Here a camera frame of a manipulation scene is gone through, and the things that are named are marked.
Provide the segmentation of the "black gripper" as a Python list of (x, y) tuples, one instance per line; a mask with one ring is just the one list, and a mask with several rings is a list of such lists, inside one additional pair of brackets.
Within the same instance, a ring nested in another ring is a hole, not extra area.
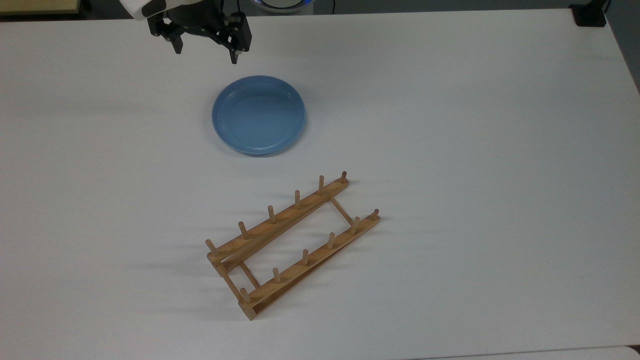
[(169, 42), (176, 54), (183, 49), (182, 34), (194, 30), (201, 34), (213, 32), (212, 39), (228, 50), (231, 64), (236, 65), (240, 54), (249, 52), (252, 33), (244, 12), (224, 15), (219, 0), (197, 0), (166, 10), (166, 23), (162, 14), (147, 18), (150, 33)]

